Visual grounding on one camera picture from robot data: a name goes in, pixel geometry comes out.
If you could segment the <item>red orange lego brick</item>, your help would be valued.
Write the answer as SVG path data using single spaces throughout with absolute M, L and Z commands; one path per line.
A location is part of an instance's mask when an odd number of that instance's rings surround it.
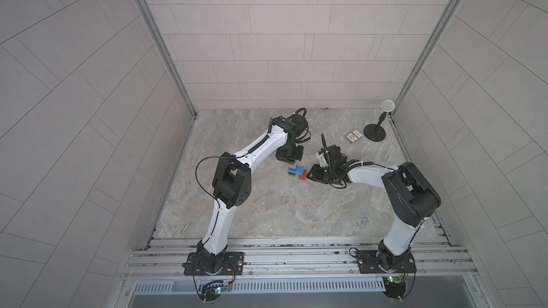
M 302 181 L 305 181 L 307 178 L 307 170 L 304 170 L 303 173 L 298 176 L 298 178 Z

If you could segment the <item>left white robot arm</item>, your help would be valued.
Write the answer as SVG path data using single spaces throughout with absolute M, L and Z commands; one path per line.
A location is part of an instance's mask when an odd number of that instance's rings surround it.
M 271 118 L 268 129 L 250 145 L 230 154 L 218 156 L 212 181 L 215 200 L 207 233 L 197 244 L 198 266 L 209 275 L 221 271 L 228 247 L 228 233 L 237 207 L 244 204 L 252 191 L 252 174 L 272 153 L 278 161 L 295 165 L 303 157 L 303 144 L 310 139 L 306 108 L 299 108 L 289 117 Z

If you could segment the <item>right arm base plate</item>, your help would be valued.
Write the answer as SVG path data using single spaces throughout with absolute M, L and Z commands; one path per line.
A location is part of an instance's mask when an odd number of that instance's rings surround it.
M 356 252 L 361 274 L 404 274 L 416 273 L 415 258 L 411 251 L 394 256 L 389 251 L 359 250 Z

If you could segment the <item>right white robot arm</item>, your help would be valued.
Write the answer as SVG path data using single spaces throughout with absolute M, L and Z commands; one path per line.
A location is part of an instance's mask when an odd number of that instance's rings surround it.
M 441 198 L 419 168 L 411 162 L 388 167 L 370 161 L 348 160 L 336 145 L 322 147 L 316 153 L 318 163 L 307 178 L 317 183 L 344 189 L 349 183 L 384 189 L 395 218 L 388 234 L 378 245 L 377 254 L 364 262 L 384 272 L 408 270 L 410 245 L 423 223 L 441 206 Z

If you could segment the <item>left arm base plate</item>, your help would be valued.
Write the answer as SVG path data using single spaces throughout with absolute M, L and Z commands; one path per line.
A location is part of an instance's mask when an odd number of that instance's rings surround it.
M 244 256 L 243 252 L 192 252 L 182 267 L 185 276 L 242 275 Z

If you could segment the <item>light blue long lego brick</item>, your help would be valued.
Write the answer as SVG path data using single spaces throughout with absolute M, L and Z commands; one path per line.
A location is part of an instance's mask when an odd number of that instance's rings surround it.
M 305 172 L 305 169 L 302 166 L 295 166 L 295 168 L 289 168 L 288 172 L 295 176 L 302 176 Z

